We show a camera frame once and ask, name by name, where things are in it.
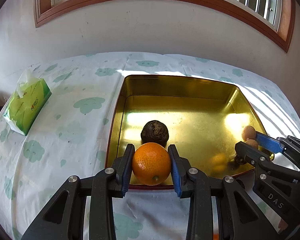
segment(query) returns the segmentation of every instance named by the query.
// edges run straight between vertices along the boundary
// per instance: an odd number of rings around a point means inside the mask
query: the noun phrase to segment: bed sheet
[[[90,177],[103,169],[116,99],[127,75],[180,75],[236,84],[270,136],[300,138],[300,119],[276,84],[220,62],[183,55],[111,52],[29,68],[45,79],[52,95],[28,135],[12,131],[0,113],[0,224],[15,240],[20,240],[69,176]],[[296,169],[282,155],[276,155],[275,163]],[[252,192],[253,178],[252,172],[241,179],[278,230],[280,218]],[[113,206],[118,240],[186,237],[189,199],[179,199],[173,190],[130,190],[123,199],[113,199]],[[88,239],[89,207],[88,199],[84,239]],[[214,225],[217,230],[215,215]]]

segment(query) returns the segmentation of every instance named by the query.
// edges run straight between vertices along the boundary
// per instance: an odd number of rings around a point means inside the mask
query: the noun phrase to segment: white wall
[[[34,27],[33,0],[0,10],[0,101],[26,66],[109,51],[185,54],[253,71],[275,82],[300,115],[300,7],[289,52],[223,13],[171,0],[92,5]]]

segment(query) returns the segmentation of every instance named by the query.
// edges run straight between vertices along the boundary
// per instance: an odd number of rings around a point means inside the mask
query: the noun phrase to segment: tray rim
[[[115,110],[117,109],[117,105],[118,105],[118,101],[119,101],[119,96],[122,92],[124,83],[127,79],[131,79],[133,77],[143,77],[143,78],[155,78],[155,77],[186,77],[186,78],[194,78],[197,80],[207,80],[207,81],[213,81],[213,82],[219,82],[219,83],[226,83],[226,84],[230,84],[233,85],[234,87],[236,87],[237,90],[239,90],[242,94],[243,92],[240,90],[240,88],[236,85],[236,84],[231,84],[228,82],[223,82],[223,81],[219,81],[219,80],[213,80],[213,79],[207,79],[207,78],[197,78],[197,77],[187,77],[187,76],[176,76],[176,75],[159,75],[159,74],[142,74],[142,75],[137,75],[137,74],[131,74],[126,76],[123,81],[122,81],[122,85],[120,88],[120,92],[118,94],[118,98],[117,101],[115,103],[115,107],[114,107],[114,112],[113,112],[113,116],[112,116],[112,121],[111,121],[111,127],[110,127],[110,132],[109,132],[109,137],[108,137],[108,144],[107,144],[107,152],[106,152],[106,159],[105,159],[105,167],[107,168],[107,162],[108,162],[108,155],[109,155],[109,148],[110,148],[110,139],[111,139],[111,133],[112,133],[112,128],[113,128],[113,123],[114,123],[114,114],[115,114]],[[244,97],[244,101],[250,106],[250,109],[252,109],[252,114],[254,115],[254,117],[257,119],[257,121],[259,122],[259,124],[261,124],[261,129],[263,130],[265,135],[268,135],[266,132],[265,127],[263,126],[263,123],[261,122],[258,114],[256,113],[255,109],[253,108],[253,106],[250,104],[249,100],[246,98],[246,96],[243,94]],[[242,176],[244,174],[250,173],[252,171],[255,170],[255,167],[253,167],[251,170],[248,171],[244,171],[241,173],[238,173],[236,175],[233,175],[233,178],[237,178],[239,176]],[[174,189],[173,185],[156,185],[156,186],[148,186],[148,185],[142,185],[142,184],[129,184],[129,189],[137,189],[137,190],[167,190],[167,189]]]

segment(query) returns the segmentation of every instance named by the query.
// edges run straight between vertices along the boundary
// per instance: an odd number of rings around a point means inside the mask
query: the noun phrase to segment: wooden window frame
[[[113,1],[113,0],[64,0],[51,6],[51,0],[34,0],[35,27],[39,27],[50,20],[67,12],[87,5]],[[226,0],[177,0],[205,6],[216,11],[230,15],[258,30],[271,39],[286,53],[289,50],[294,29],[296,2],[295,0],[282,0],[282,10],[278,32],[258,19],[250,12]]]

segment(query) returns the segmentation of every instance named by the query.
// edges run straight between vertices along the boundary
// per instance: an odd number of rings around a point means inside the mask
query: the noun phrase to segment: orange
[[[153,142],[141,145],[132,159],[132,171],[137,179],[154,186],[164,182],[170,174],[171,162],[168,152]]]

